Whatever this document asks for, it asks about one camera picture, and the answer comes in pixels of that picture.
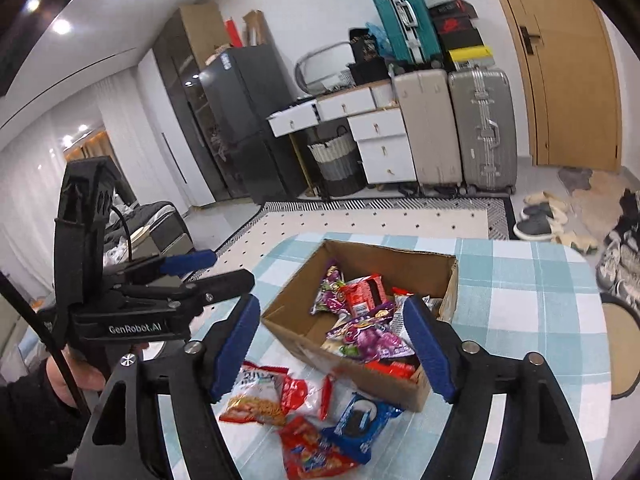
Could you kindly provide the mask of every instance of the blue gripper pad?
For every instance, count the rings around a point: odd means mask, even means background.
[[[177,254],[176,256],[167,256],[160,267],[160,272],[167,276],[183,276],[194,270],[212,267],[217,260],[218,257],[216,253],[210,249],[188,254]]]
[[[404,327],[433,391],[443,396],[447,402],[453,402],[457,391],[451,377],[449,360],[432,330],[437,321],[418,295],[406,299],[403,315]],[[432,323],[424,319],[425,316],[431,316]]]
[[[248,303],[239,316],[234,315],[236,314],[234,310],[227,320],[222,322],[235,323],[235,325],[216,358],[213,384],[210,390],[213,402],[218,402],[224,394],[231,391],[246,353],[249,351],[251,341],[254,339],[255,331],[258,330],[260,302],[255,296],[248,295],[248,297]]]

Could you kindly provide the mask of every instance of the ceiling light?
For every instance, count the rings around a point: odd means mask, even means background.
[[[33,12],[40,6],[40,0],[29,0],[27,2],[27,10]]]
[[[62,36],[71,31],[71,24],[67,20],[56,20],[53,22],[53,31]]]

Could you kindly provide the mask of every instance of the wooden door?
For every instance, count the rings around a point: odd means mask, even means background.
[[[616,170],[618,75],[604,20],[591,0],[500,0],[510,22],[537,164]]]

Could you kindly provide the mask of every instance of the teal suitcase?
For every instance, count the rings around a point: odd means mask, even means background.
[[[373,0],[396,59],[442,67],[442,50],[424,0]]]

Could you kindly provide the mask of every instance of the black cable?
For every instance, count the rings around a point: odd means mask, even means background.
[[[127,221],[124,219],[122,213],[118,210],[118,208],[114,205],[111,206],[111,210],[118,215],[120,221],[122,222],[122,227],[124,227],[124,232],[127,235],[127,247],[129,249],[129,261],[133,260],[133,256],[131,254],[131,234],[129,233],[129,226],[127,226]]]
[[[5,300],[9,302],[9,304],[11,304],[16,312],[20,314],[27,323],[29,323],[31,328],[35,330],[35,333],[44,343],[44,346],[46,346],[47,350],[53,357],[53,360],[58,365],[60,374],[65,380],[66,387],[69,388],[69,392],[76,402],[78,410],[80,410],[81,415],[86,420],[89,420],[89,418],[91,417],[89,406],[87,405],[84,395],[80,391],[80,388],[78,388],[78,385],[76,384],[76,380],[71,373],[65,357],[62,355],[61,350],[56,345],[56,341],[55,339],[53,339],[53,335],[40,320],[38,315],[33,311],[29,303],[25,301],[20,292],[16,290],[16,288],[2,272],[0,272],[0,294],[5,298]]]

